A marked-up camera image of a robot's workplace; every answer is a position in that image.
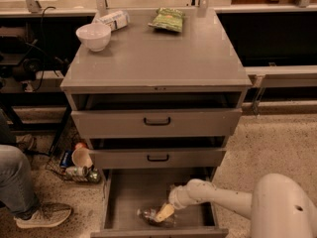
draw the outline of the shoe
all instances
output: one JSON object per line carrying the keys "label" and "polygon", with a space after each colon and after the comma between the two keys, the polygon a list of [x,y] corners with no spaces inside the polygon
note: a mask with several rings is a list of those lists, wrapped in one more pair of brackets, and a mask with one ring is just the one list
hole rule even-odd
{"label": "shoe", "polygon": [[24,153],[31,151],[36,148],[36,139],[31,135],[27,134],[21,137],[17,137],[17,147]]}
{"label": "shoe", "polygon": [[30,219],[15,218],[20,228],[56,227],[66,220],[71,207],[64,203],[44,203]]}

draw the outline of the jeans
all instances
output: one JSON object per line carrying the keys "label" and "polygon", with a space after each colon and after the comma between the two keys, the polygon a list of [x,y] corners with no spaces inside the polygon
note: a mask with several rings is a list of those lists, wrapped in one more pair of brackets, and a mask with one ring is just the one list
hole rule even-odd
{"label": "jeans", "polygon": [[0,201],[15,217],[29,219],[40,208],[40,201],[34,193],[29,160],[12,146],[15,143],[0,112]]}

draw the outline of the person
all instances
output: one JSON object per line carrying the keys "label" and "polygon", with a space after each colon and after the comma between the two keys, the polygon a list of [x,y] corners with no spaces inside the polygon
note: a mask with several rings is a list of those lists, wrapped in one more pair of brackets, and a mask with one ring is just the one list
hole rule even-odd
{"label": "person", "polygon": [[23,153],[34,147],[32,135],[16,139],[0,112],[0,201],[20,228],[55,227],[69,217],[72,209],[64,203],[40,203],[29,160]]}

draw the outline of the green chip bag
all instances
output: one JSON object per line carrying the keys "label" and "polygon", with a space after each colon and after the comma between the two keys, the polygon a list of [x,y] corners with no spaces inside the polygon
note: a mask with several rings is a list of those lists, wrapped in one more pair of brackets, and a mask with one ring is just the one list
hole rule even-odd
{"label": "green chip bag", "polygon": [[167,29],[181,33],[185,14],[176,9],[158,8],[158,15],[149,23],[150,27]]}

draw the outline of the black handle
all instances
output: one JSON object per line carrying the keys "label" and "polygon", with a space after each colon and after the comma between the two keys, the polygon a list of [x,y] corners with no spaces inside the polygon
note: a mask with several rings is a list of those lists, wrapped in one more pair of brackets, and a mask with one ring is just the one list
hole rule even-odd
{"label": "black handle", "polygon": [[169,155],[166,155],[166,158],[164,159],[151,159],[151,156],[150,155],[147,155],[148,157],[148,162],[153,162],[153,163],[158,163],[158,162],[167,162],[169,160]]}
{"label": "black handle", "polygon": [[148,126],[166,126],[170,124],[170,117],[167,117],[166,119],[148,119],[145,117],[143,121],[145,125]]}

